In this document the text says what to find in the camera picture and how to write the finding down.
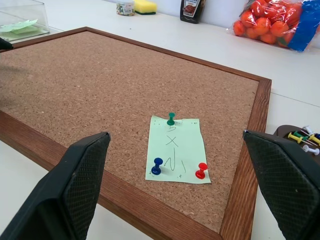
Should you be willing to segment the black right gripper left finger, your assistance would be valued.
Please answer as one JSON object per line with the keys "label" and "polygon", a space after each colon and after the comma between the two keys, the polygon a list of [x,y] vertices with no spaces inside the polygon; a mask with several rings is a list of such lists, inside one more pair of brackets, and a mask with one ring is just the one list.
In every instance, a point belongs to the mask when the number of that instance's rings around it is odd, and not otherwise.
{"label": "black right gripper left finger", "polygon": [[110,134],[82,138],[34,187],[2,240],[85,240],[98,202]]}

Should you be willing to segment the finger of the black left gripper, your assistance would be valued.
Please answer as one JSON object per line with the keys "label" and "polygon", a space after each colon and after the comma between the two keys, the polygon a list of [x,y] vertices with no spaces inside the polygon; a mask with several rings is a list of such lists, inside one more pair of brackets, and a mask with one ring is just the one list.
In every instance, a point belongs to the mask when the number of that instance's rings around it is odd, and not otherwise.
{"label": "finger of the black left gripper", "polygon": [[11,50],[13,48],[14,47],[10,42],[0,38],[0,50]]}

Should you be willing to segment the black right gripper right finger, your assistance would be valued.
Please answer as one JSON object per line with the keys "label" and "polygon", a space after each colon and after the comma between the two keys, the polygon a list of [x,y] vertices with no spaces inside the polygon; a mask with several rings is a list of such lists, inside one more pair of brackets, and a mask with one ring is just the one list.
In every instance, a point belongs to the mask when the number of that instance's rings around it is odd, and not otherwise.
{"label": "black right gripper right finger", "polygon": [[320,162],[293,141],[245,130],[260,191],[287,240],[320,238]]}

